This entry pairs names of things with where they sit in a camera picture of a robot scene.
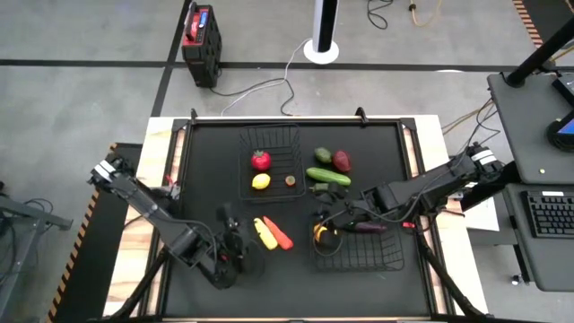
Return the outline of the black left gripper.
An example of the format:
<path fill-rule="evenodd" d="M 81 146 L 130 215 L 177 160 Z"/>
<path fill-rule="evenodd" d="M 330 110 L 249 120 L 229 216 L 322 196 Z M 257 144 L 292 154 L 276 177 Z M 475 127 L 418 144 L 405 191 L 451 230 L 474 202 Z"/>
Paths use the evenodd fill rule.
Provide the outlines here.
<path fill-rule="evenodd" d="M 217 209 L 217 220 L 223 225 L 220 258 L 230 262 L 238 272 L 249 272 L 250 236 L 244 221 L 234 214 L 231 204 L 223 204 Z"/>

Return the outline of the dark green chili pepper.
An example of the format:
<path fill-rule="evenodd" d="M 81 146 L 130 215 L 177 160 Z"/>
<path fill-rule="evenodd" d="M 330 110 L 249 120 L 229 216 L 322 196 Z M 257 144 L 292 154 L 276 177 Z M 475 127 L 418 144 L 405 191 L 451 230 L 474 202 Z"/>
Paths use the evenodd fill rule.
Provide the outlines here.
<path fill-rule="evenodd" d="M 310 187 L 309 189 L 316 194 L 328 193 L 338 196 L 339 198 L 345 197 L 346 194 L 348 193 L 348 190 L 345 187 L 335 182 L 317 183 L 314 186 Z"/>

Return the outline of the green cucumber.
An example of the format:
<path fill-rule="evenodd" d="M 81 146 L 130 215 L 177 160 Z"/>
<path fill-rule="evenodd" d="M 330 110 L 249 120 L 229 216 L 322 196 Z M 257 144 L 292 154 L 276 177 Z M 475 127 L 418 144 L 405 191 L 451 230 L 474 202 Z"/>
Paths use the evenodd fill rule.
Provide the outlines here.
<path fill-rule="evenodd" d="M 321 181 L 321 182 L 326 182 L 326 183 L 337 183 L 341 186 L 345 186 L 348 187 L 351 185 L 352 181 L 349 177 L 347 177 L 346 175 L 331 171 L 331 170 L 325 170 L 325 169 L 321 169 L 321 168 L 316 168 L 316 167 L 312 167 L 312 168 L 307 168 L 306 169 L 306 174 L 316 180 L 316 181 Z"/>

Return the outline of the dark red mango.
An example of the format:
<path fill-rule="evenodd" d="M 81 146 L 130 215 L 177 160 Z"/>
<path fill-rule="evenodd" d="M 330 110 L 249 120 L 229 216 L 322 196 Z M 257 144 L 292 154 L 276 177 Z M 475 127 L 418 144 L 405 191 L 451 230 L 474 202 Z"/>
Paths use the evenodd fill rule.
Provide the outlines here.
<path fill-rule="evenodd" d="M 336 151 L 333 154 L 332 162 L 334 166 L 341 172 L 349 172 L 352 169 L 350 155 L 345 151 Z"/>

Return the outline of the purple eggplant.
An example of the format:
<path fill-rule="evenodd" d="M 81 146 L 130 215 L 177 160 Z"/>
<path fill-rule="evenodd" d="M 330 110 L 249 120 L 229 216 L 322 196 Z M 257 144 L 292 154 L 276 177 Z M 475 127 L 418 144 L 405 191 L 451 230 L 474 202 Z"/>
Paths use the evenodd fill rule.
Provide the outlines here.
<path fill-rule="evenodd" d="M 355 233 L 382 233 L 387 230 L 386 225 L 374 222 L 352 223 L 347 226 L 347 231 Z"/>

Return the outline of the orange carrot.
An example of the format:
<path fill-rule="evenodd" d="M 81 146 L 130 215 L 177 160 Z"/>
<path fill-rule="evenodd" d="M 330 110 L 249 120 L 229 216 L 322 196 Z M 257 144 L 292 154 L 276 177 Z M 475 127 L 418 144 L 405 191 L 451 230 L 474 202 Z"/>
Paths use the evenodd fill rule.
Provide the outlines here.
<path fill-rule="evenodd" d="M 292 240 L 268 217 L 264 216 L 263 219 L 266 227 L 273 234 L 279 246 L 284 250 L 292 249 L 294 246 Z"/>

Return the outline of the red tomato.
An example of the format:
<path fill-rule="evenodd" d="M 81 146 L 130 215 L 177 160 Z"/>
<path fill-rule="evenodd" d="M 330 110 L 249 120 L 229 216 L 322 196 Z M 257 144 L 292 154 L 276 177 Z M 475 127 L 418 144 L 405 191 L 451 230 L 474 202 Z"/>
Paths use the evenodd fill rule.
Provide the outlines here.
<path fill-rule="evenodd" d="M 254 151 L 250 162 L 255 170 L 266 171 L 271 167 L 272 158 L 266 151 Z"/>

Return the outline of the black hazard striped mat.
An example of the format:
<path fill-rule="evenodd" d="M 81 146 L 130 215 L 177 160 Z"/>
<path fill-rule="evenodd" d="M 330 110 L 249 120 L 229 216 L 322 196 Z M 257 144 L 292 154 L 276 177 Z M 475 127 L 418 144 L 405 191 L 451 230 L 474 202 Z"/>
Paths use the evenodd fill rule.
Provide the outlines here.
<path fill-rule="evenodd" d="M 42 323 L 85 323 L 104 315 L 128 205 L 95 189 Z"/>
<path fill-rule="evenodd" d="M 574 0 L 512 0 L 512 4 L 536 48 L 574 17 Z"/>

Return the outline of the white paper sheet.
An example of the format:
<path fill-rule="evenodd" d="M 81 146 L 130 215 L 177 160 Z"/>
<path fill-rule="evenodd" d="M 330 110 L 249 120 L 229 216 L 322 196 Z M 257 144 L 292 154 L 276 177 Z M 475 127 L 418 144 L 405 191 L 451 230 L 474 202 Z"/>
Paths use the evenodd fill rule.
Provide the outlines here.
<path fill-rule="evenodd" d="M 499 231 L 499 221 L 493 197 L 464 211 L 465 226 L 467 229 L 483 231 Z"/>

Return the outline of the grey metal stand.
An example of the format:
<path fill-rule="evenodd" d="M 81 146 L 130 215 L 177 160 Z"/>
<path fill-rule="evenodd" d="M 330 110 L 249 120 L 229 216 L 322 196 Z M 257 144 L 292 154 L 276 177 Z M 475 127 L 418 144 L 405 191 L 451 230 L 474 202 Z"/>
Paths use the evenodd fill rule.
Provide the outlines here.
<path fill-rule="evenodd" d="M 0 181 L 0 323 L 13 315 L 23 278 L 39 263 L 40 238 L 50 229 L 69 231 L 72 226 L 72 220 L 53 210 L 45 198 L 13 200 Z"/>

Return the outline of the grey desk shelf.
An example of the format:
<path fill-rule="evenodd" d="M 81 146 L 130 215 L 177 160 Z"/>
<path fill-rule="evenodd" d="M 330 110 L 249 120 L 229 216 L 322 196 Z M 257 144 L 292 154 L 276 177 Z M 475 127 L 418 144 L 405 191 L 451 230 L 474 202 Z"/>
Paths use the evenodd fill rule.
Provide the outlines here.
<path fill-rule="evenodd" d="M 574 153 L 559 150 L 546 138 L 547 127 L 572 111 L 552 86 L 555 79 L 536 74 L 512 87 L 502 74 L 487 77 L 517 172 L 527 184 L 574 185 Z"/>

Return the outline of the grey keyboard tray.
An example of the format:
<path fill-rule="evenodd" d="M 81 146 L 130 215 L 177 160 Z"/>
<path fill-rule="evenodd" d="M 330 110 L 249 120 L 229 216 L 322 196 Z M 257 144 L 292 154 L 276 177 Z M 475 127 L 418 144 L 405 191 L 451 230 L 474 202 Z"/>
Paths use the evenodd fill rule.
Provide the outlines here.
<path fill-rule="evenodd" d="M 574 191 L 574 186 L 508 184 L 503 197 L 517 237 L 520 270 L 526 282 L 544 292 L 574 292 L 574 239 L 533 236 L 521 197 L 523 191 Z"/>

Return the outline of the black pole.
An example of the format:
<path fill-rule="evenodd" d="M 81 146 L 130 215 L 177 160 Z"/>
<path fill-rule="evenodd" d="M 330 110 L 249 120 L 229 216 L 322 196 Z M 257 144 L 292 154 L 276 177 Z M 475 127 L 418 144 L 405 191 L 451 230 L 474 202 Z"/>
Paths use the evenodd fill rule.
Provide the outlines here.
<path fill-rule="evenodd" d="M 574 16 L 556 31 L 543 45 L 504 79 L 511 87 L 520 87 L 525 79 L 548 61 L 562 46 L 574 38 Z"/>

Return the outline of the black table edge frame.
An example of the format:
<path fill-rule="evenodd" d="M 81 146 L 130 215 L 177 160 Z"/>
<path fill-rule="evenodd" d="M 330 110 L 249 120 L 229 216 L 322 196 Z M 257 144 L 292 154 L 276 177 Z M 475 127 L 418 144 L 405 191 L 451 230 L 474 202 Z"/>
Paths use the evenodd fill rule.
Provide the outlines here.
<path fill-rule="evenodd" d="M 187 133 L 181 164 L 178 214 L 219 231 L 216 210 L 229 203 L 236 216 L 251 223 L 268 216 L 293 240 L 292 249 L 253 244 L 257 270 L 231 287 L 213 287 L 198 270 L 171 262 L 163 282 L 162 314 L 167 319 L 423 319 L 435 309 L 428 270 L 413 235 L 397 225 L 404 253 L 400 271 L 323 272 L 310 252 L 311 215 L 319 203 L 309 193 L 278 202 L 249 202 L 239 196 L 239 132 L 244 127 L 294 124 L 300 130 L 305 169 L 316 165 L 316 147 L 342 149 L 352 160 L 350 199 L 384 182 L 404 180 L 424 165 L 409 154 L 403 124 L 396 118 L 246 118 L 200 120 Z"/>

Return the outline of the black frame strut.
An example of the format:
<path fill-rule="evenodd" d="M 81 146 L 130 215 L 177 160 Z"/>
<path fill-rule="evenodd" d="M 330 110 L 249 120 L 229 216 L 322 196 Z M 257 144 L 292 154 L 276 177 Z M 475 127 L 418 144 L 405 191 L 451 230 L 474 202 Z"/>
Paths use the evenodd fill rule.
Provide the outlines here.
<path fill-rule="evenodd" d="M 485 318 L 486 315 L 480 312 L 461 292 L 457 287 L 453 279 L 449 276 L 446 268 L 441 265 L 439 259 L 434 255 L 432 249 L 428 245 L 423 234 L 417 235 L 417 242 L 421 248 L 423 257 L 434 269 L 435 273 L 439 277 L 442 285 L 446 287 L 447 291 L 450 293 L 451 297 L 463 311 L 467 318 Z"/>
<path fill-rule="evenodd" d="M 142 280 L 135 287 L 131 295 L 123 303 L 122 307 L 109 317 L 111 322 L 128 321 L 136 305 L 142 300 L 145 292 L 151 287 L 153 278 L 157 275 L 166 259 L 170 256 L 166 247 L 162 247 L 157 258 L 144 274 Z"/>

